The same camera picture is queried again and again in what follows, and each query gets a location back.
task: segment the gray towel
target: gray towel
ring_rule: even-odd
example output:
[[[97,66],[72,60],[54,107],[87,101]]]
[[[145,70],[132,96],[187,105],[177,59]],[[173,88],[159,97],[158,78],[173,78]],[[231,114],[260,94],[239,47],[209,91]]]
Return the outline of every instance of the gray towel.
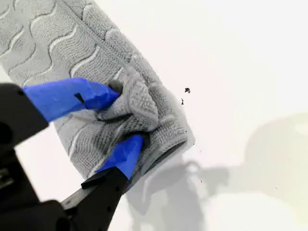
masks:
[[[150,137],[130,186],[187,141],[154,70],[92,0],[1,0],[0,62],[20,86],[72,77],[123,82],[123,94],[107,110],[84,110],[54,123],[84,178],[125,134],[144,131]]]

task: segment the blue painter's tape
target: blue painter's tape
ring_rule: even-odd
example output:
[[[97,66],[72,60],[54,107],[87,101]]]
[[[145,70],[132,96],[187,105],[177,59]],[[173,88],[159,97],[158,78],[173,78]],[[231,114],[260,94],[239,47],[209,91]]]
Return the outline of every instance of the blue painter's tape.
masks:
[[[82,78],[24,87],[23,90],[48,122],[82,109],[107,108],[119,96],[104,84]]]
[[[143,138],[141,135],[134,135],[119,143],[104,166],[95,172],[117,167],[128,179],[130,179],[141,153],[142,143]]]

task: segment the white surface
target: white surface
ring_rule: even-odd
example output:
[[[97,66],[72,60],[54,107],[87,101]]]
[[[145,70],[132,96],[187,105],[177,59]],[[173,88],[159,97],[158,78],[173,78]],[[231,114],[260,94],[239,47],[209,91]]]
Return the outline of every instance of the white surface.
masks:
[[[308,230],[308,2],[98,3],[183,98],[196,137],[122,197],[109,230]],[[79,188],[53,127],[18,152],[42,200]]]

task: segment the wavy pattern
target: wavy pattern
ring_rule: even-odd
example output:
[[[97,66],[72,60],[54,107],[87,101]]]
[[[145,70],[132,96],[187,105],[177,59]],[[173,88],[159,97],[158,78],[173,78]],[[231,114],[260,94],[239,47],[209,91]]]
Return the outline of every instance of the wavy pattern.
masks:
[[[5,18],[10,13],[10,10],[11,10],[10,6],[7,5],[5,11],[0,14],[0,20]]]
[[[43,74],[46,74],[47,72],[49,72],[49,71],[51,71],[51,70],[53,69],[53,67],[54,67],[54,62],[53,62],[53,60],[52,60],[52,58],[51,58],[52,49],[53,49],[59,42],[62,42],[62,41],[64,41],[64,40],[67,40],[67,39],[72,38],[72,37],[74,36],[74,34],[77,32],[77,28],[78,28],[78,26],[77,26],[77,24],[75,24],[73,31],[70,31],[69,33],[65,34],[64,36],[62,36],[62,37],[60,37],[60,38],[56,38],[56,39],[50,44],[50,46],[49,46],[49,48],[48,48],[48,56],[49,56],[50,61],[51,61],[51,62],[50,62],[50,66],[49,66],[48,68],[46,68],[45,70],[43,70],[41,73],[39,73],[39,74],[37,74],[37,75],[35,75],[35,76],[33,76],[33,77],[27,79],[27,81],[24,82],[24,86],[27,85],[27,83],[28,83],[29,81],[32,81],[33,78],[35,78],[35,77],[37,77],[37,76],[41,76],[41,75],[43,75]]]
[[[93,52],[92,55],[90,55],[88,58],[86,59],[83,59],[81,60],[79,63],[77,63],[76,65],[74,65],[70,71],[70,75],[71,75],[71,78],[75,75],[76,71],[84,64],[92,61],[95,59],[95,57],[97,56],[97,53],[98,51],[100,50],[101,48],[99,46],[96,46],[95,48],[95,51]]]
[[[91,3],[85,5],[85,7],[84,7],[83,10],[82,10],[82,20],[84,20],[83,14],[84,14],[85,9],[88,8],[88,7],[92,7],[92,6],[93,6],[93,4],[91,4]]]
[[[19,63],[19,64],[16,64],[16,65],[13,66],[11,69],[9,69],[8,74],[10,75],[10,74],[12,73],[12,71],[13,71],[15,68],[19,67],[20,65],[22,65],[22,64],[26,63],[27,61],[29,61],[30,59],[32,59],[32,57],[33,57],[33,55],[34,55],[34,53],[35,53],[36,50],[37,50],[37,44],[35,43],[35,44],[34,44],[34,49],[33,49],[33,51],[30,53],[29,57],[26,58],[23,62],[21,62],[21,63]]]
[[[33,19],[33,21],[31,22],[30,24],[30,33],[32,34],[32,29],[33,29],[33,25],[38,22],[39,20],[43,19],[43,18],[46,18],[47,16],[51,16],[51,15],[54,15],[55,12],[56,12],[56,9],[57,9],[57,3],[55,2],[51,11],[49,13],[42,13],[40,15],[38,15],[35,19]]]
[[[16,10],[16,6],[17,6],[18,2],[20,2],[20,0],[14,0],[13,1],[14,10]]]
[[[0,58],[7,55],[9,52],[12,51],[12,48],[14,46],[14,44],[17,42],[17,40],[22,36],[22,34],[25,32],[24,27],[22,27],[12,38],[9,48],[0,55]]]

